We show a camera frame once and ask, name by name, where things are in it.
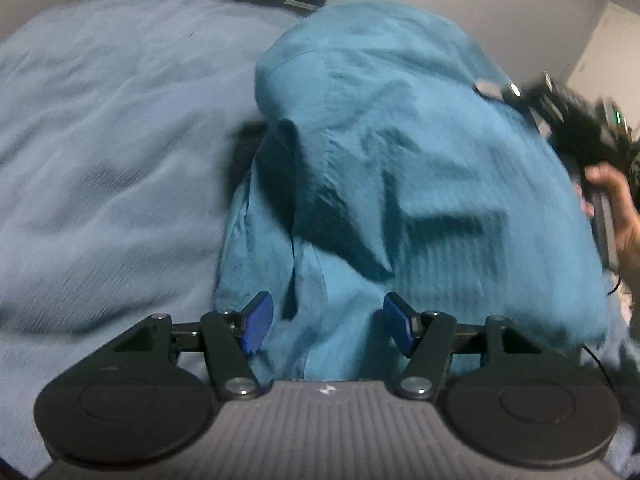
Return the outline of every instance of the teal cloth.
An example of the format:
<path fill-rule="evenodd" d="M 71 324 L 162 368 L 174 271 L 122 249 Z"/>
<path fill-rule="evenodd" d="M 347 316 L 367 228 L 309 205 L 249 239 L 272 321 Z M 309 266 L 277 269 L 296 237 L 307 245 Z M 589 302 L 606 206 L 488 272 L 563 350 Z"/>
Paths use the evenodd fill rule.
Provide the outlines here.
<path fill-rule="evenodd" d="M 476 78 L 509 81 L 456 25 L 390 2 L 321 9 L 263 55 L 269 131 L 234 197 L 214 295 L 273 295 L 261 381 L 392 379 L 389 291 L 459 322 L 508 316 L 558 348 L 608 330 L 568 175 Z"/>

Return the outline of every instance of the circular black pad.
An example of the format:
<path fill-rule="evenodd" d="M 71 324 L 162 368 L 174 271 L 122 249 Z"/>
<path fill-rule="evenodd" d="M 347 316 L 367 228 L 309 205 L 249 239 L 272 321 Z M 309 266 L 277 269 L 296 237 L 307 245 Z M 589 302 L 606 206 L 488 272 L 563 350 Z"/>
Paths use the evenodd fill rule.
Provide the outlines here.
<path fill-rule="evenodd" d="M 601 458 L 620 420 L 592 370 L 556 354 L 509 355 L 460 379 L 446 401 L 453 429 L 505 463 L 574 466 Z"/>
<path fill-rule="evenodd" d="M 34 419 L 51 452 L 89 465 L 139 464 L 182 448 L 209 425 L 209 388 L 169 362 L 134 361 L 63 374 L 41 391 Z"/>

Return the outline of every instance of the human hand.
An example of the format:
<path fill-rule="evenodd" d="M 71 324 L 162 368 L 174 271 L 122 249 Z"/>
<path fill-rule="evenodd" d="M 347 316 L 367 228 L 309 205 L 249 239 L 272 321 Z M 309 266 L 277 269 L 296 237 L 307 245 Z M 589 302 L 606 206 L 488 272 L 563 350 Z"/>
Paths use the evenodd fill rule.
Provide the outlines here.
<path fill-rule="evenodd" d="M 580 208 L 582 209 L 582 212 L 585 215 L 587 215 L 589 218 L 593 218 L 593 215 L 595 214 L 595 209 L 593 208 L 592 203 L 589 203 L 584 199 L 584 194 L 582 193 L 581 184 L 574 182 L 574 190 L 576 195 L 578 196 L 578 200 L 580 200 Z"/>
<path fill-rule="evenodd" d="M 640 214 L 636 211 L 625 176 L 603 162 L 585 169 L 586 179 L 607 191 L 616 234 L 620 276 L 626 281 L 640 279 Z"/>

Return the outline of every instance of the black cable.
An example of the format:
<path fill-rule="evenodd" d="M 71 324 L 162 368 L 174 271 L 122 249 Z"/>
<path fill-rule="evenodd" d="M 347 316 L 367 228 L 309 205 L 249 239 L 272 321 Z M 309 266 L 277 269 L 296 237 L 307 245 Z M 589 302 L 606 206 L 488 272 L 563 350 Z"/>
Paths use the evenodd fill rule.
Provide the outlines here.
<path fill-rule="evenodd" d="M 611 379 L 609 379 L 609 375 L 606 373 L 604 366 L 602 366 L 602 363 L 600 362 L 600 360 L 596 357 L 596 354 L 594 354 L 591 351 L 591 349 L 588 348 L 587 345 L 582 345 L 582 348 L 584 348 L 587 351 L 587 353 L 593 358 L 593 360 L 596 361 L 596 364 L 600 368 L 600 371 L 604 375 L 604 378 L 607 380 L 607 384 L 609 385 L 609 388 L 613 390 L 613 384 L 611 383 Z"/>
<path fill-rule="evenodd" d="M 622 278 L 618 278 L 618 282 L 616 283 L 616 286 L 613 287 L 613 290 L 609 294 L 607 294 L 607 296 L 610 296 L 611 294 L 616 292 L 620 288 L 620 283 L 622 283 Z"/>

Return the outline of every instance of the wrinkled blue fabric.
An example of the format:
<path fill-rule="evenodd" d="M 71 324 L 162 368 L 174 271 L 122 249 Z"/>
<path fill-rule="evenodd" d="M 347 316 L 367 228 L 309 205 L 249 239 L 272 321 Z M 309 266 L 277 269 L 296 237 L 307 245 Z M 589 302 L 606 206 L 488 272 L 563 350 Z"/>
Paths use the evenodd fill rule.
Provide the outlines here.
<path fill-rule="evenodd" d="M 508 316 L 557 348 L 609 329 L 568 175 L 519 113 L 475 94 L 477 78 L 509 81 L 456 25 L 390 2 L 321 9 L 262 57 L 269 131 L 214 295 L 273 295 L 261 381 L 392 379 L 389 291 L 459 322 Z"/>

